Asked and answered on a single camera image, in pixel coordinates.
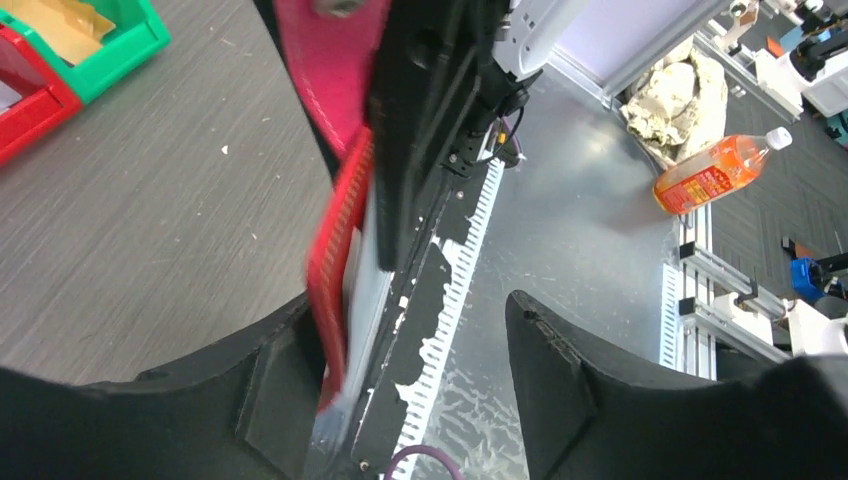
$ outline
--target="gray carpet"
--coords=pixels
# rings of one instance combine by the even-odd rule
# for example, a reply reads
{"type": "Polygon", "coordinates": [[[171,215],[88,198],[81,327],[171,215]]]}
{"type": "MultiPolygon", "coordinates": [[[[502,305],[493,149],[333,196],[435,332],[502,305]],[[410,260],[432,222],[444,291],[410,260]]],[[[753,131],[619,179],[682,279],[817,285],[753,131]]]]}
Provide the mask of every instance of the gray carpet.
{"type": "MultiPolygon", "coordinates": [[[[751,48],[778,39],[781,20],[761,22],[743,42],[751,48]]],[[[731,98],[728,134],[763,134],[783,123],[747,95],[731,98]]],[[[745,274],[777,295],[791,294],[788,257],[780,239],[789,235],[821,256],[848,246],[848,152],[824,132],[821,121],[807,115],[789,127],[793,144],[777,152],[763,175],[713,208],[713,248],[745,274]]]]}

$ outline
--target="blue object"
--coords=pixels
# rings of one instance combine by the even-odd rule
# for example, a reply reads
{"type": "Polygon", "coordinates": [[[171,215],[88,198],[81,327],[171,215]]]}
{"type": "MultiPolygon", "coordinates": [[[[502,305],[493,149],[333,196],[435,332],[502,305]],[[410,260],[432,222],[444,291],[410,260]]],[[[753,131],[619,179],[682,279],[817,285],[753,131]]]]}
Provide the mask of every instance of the blue object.
{"type": "MultiPolygon", "coordinates": [[[[786,35],[780,37],[780,48],[782,48],[784,52],[791,52],[792,50],[795,50],[795,47],[801,43],[802,35],[801,27],[795,27],[792,30],[789,30],[786,35]]],[[[819,40],[822,42],[828,38],[830,38],[830,30],[819,34],[819,40]]]]}
{"type": "Polygon", "coordinates": [[[789,270],[792,275],[792,288],[810,305],[815,304],[817,300],[825,296],[824,292],[813,284],[813,279],[810,275],[810,267],[813,265],[816,265],[816,262],[812,258],[798,258],[792,260],[789,264],[789,270]]]}

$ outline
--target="bottle label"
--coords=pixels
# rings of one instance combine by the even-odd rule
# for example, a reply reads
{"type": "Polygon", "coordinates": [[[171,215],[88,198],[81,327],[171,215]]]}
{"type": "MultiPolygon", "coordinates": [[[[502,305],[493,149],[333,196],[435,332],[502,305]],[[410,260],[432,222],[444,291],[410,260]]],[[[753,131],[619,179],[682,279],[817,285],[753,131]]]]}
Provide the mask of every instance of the bottle label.
{"type": "Polygon", "coordinates": [[[727,175],[711,166],[657,195],[670,213],[684,214],[733,190],[727,175]]]}

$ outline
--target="yellow paper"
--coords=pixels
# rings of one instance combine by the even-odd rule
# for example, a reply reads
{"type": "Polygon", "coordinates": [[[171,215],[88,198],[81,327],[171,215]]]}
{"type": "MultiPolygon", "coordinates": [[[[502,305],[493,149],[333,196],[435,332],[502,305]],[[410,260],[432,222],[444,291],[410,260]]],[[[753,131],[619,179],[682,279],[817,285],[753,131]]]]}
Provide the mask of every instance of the yellow paper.
{"type": "Polygon", "coordinates": [[[79,65],[97,53],[115,24],[77,0],[0,0],[0,8],[29,25],[59,55],[79,65]]]}

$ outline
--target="gray table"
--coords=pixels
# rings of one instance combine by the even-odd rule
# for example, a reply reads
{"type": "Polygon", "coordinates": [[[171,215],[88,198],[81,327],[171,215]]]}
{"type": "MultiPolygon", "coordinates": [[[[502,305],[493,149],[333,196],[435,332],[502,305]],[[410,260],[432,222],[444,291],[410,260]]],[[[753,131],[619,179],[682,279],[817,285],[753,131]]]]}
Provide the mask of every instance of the gray table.
{"type": "MultiPolygon", "coordinates": [[[[657,362],[663,265],[679,225],[655,203],[653,161],[618,116],[553,69],[519,130],[526,163],[504,174],[424,442],[468,479],[526,479],[506,349],[507,295],[657,362]]],[[[413,479],[443,479],[419,460],[413,479]]]]}
{"type": "Polygon", "coordinates": [[[128,380],[302,291],[330,182],[253,4],[153,3],[173,44],[0,170],[4,366],[128,380]]]}

